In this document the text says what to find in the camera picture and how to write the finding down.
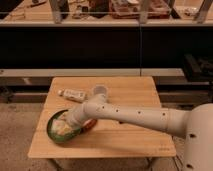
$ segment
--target tabletop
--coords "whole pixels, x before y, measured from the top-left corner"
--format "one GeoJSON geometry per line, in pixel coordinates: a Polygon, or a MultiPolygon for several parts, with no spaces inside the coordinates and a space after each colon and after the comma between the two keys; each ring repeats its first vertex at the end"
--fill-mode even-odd
{"type": "MultiPolygon", "coordinates": [[[[193,17],[188,17],[184,14],[183,8],[187,7],[197,7],[199,8],[203,0],[176,0],[174,9],[177,11],[177,13],[181,16],[181,19],[184,20],[192,20],[193,17]]],[[[70,8],[70,16],[65,19],[66,21],[79,21],[76,19],[72,19],[72,14],[75,13],[77,5],[86,5],[88,6],[87,0],[79,1],[78,3],[75,3],[77,1],[75,0],[68,0],[69,2],[69,8],[70,8]]],[[[32,0],[24,0],[22,3],[20,3],[17,8],[15,8],[9,15],[4,19],[4,21],[53,21],[52,18],[52,11],[50,7],[49,0],[40,6],[36,6],[33,8],[26,8],[28,5],[32,4],[32,0]]],[[[211,7],[207,19],[212,20],[213,19],[213,6],[211,7]]],[[[105,17],[101,18],[102,20],[115,20],[110,15],[106,15],[105,17]]]]}
{"type": "Polygon", "coordinates": [[[96,84],[108,87],[108,101],[129,106],[160,107],[151,77],[57,77],[52,81],[28,153],[30,158],[116,158],[174,156],[170,135],[142,127],[98,120],[97,125],[65,144],[55,144],[46,133],[50,117],[78,103],[59,97],[59,89],[91,90],[96,84]]]}

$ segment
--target green bowl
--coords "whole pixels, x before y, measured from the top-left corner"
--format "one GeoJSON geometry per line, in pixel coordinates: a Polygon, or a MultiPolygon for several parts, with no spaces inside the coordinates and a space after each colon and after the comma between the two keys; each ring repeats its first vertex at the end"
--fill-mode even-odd
{"type": "Polygon", "coordinates": [[[67,141],[71,140],[72,138],[74,138],[75,136],[77,136],[77,135],[79,135],[81,133],[81,128],[76,129],[76,130],[74,130],[74,131],[72,131],[70,133],[67,133],[67,134],[63,135],[63,136],[52,132],[51,128],[52,128],[53,120],[57,119],[60,115],[62,115],[64,112],[67,112],[67,111],[68,110],[58,111],[48,121],[48,124],[47,124],[47,135],[55,143],[67,142],[67,141]]]}

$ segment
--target hole on robot arm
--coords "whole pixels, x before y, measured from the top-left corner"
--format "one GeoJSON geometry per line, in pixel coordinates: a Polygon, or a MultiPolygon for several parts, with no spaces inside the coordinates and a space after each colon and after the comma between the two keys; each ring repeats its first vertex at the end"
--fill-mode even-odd
{"type": "Polygon", "coordinates": [[[193,166],[192,166],[191,164],[187,164],[186,167],[187,167],[188,169],[191,169],[191,170],[194,169],[193,166]]]}
{"type": "Polygon", "coordinates": [[[196,138],[197,136],[195,134],[189,134],[190,138],[196,138]]]}

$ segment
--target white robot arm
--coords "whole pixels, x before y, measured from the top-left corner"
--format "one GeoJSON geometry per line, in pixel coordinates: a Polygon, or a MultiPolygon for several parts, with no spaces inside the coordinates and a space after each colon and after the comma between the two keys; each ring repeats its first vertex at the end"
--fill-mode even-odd
{"type": "Polygon", "coordinates": [[[192,111],[127,107],[107,103],[104,88],[90,100],[69,110],[67,122],[81,127],[89,119],[111,119],[186,139],[184,171],[213,170],[213,104],[192,111]]]}

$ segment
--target table leg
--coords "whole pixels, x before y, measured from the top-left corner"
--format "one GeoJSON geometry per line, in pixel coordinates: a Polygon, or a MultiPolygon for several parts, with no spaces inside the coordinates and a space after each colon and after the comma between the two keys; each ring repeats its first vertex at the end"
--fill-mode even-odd
{"type": "Polygon", "coordinates": [[[154,166],[154,164],[157,162],[158,157],[152,157],[152,158],[147,158],[148,161],[148,166],[146,166],[146,170],[151,170],[152,171],[152,167],[154,166]]]}
{"type": "Polygon", "coordinates": [[[47,161],[56,169],[56,171],[64,170],[54,159],[47,159],[47,161]]]}

